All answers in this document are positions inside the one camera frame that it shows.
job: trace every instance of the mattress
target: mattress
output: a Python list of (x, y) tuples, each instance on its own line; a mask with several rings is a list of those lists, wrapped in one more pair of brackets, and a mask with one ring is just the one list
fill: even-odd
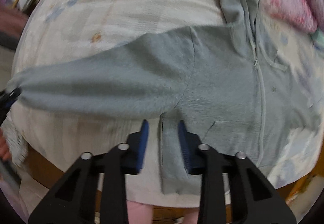
[[(323, 60), (310, 38), (291, 26), (263, 17), (278, 53), (291, 66), (309, 104), (323, 110)], [(41, 0), (20, 39), (13, 73), (37, 65), (66, 62), (96, 54), (147, 32), (185, 25), (224, 23), (218, 0)], [(101, 154), (140, 128), (141, 121), (67, 115), (33, 110), (16, 103), (12, 120), (28, 143), (65, 171), (83, 152)], [(127, 199), (167, 207), (197, 207), (199, 196), (161, 193), (159, 119), (149, 120), (144, 169), (126, 177)], [(314, 167), (322, 145), (324, 123), (317, 133), (293, 130), (266, 175), (275, 188), (296, 181)]]

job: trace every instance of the metal bolt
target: metal bolt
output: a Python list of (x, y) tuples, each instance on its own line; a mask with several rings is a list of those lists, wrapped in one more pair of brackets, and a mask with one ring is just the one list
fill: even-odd
[(243, 153), (243, 152), (238, 152), (238, 153), (236, 153), (236, 157), (238, 159), (245, 159), (246, 158), (246, 154)]
[(127, 150), (129, 148), (129, 144), (127, 143), (122, 143), (118, 146), (119, 150)]
[(198, 146), (198, 148), (202, 151), (207, 151), (207, 150), (209, 150), (210, 146), (207, 144), (201, 144)]
[(92, 157), (92, 154), (91, 153), (88, 153), (88, 152), (85, 152), (81, 155), (81, 158), (83, 160), (89, 160), (90, 158)]

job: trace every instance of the gray hoodie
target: gray hoodie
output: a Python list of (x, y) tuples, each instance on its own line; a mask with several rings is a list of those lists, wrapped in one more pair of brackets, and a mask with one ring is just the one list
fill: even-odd
[(198, 194), (183, 165), (177, 123), (219, 152), (247, 153), (267, 173), (290, 129), (315, 131), (319, 116), (261, 20), (260, 0), (220, 0), (223, 26), (191, 26), (136, 40), (72, 62), (15, 75), (7, 90), (48, 110), (123, 119), (161, 117), (164, 193)]

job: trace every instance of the pink pants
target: pink pants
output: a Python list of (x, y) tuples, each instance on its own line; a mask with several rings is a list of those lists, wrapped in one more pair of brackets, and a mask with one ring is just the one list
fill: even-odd
[[(153, 206), (127, 201), (129, 224), (152, 224)], [(197, 208), (189, 208), (184, 217), (183, 224), (196, 224), (198, 221)]]

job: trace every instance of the human hand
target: human hand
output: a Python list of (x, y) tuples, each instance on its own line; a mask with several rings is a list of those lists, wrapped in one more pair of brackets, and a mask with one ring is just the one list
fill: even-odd
[(3, 136), (3, 132), (1, 129), (0, 129), (0, 158), (3, 161), (7, 161), (7, 160), (11, 159), (9, 147), (7, 145), (7, 142)]

